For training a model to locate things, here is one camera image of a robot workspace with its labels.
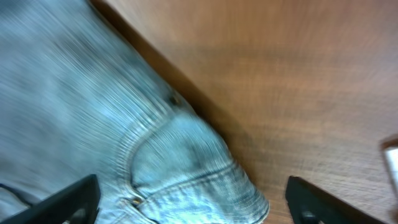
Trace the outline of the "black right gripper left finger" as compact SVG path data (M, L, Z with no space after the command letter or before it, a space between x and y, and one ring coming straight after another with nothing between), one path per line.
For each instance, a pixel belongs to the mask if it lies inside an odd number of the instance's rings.
M87 175L45 200L35 202L31 195L8 185L1 188L27 206L2 224L94 224L100 211L100 186L95 174Z

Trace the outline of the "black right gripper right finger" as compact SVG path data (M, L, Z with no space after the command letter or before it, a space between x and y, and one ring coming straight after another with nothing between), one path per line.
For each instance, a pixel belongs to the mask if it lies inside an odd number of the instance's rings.
M290 176L285 199L295 224L383 224L301 177Z

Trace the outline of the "light blue denim shorts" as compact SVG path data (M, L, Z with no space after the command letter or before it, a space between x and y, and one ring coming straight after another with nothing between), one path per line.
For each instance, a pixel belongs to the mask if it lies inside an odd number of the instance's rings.
M1 219L95 174L98 223L261 223L213 128L87 1L1 2Z

